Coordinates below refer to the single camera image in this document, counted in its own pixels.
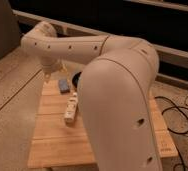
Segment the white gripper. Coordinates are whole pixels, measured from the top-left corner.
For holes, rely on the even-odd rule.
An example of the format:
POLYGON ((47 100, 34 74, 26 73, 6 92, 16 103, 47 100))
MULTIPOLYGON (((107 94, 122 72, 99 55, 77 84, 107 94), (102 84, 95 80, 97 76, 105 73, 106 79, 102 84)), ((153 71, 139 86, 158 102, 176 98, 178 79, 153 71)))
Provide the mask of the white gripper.
POLYGON ((56 61, 51 65, 43 65, 42 70, 44 74, 44 82, 48 83, 50 81, 51 73, 60 70, 61 72, 67 72, 66 66, 61 61, 56 61))

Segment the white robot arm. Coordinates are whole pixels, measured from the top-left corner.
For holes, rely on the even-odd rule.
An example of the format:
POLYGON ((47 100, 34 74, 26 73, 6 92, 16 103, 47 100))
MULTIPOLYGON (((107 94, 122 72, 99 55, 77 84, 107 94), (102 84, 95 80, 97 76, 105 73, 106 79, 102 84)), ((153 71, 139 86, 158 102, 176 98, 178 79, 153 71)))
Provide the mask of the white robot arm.
POLYGON ((58 37, 48 22, 21 38, 43 71, 59 59, 85 66, 78 82, 79 111, 99 171, 162 171, 149 108, 159 57, 148 41, 127 36, 58 37))

